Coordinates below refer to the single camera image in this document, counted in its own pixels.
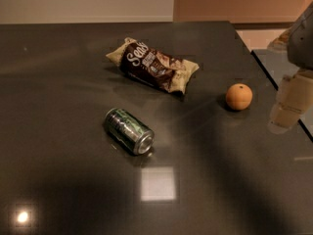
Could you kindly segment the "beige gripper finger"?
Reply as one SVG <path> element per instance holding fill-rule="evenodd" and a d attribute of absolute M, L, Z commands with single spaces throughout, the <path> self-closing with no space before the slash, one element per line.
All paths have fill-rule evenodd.
<path fill-rule="evenodd" d="M 299 69 L 294 75 L 285 74 L 270 113 L 269 130 L 274 134 L 287 132 L 312 106 L 313 70 Z"/>

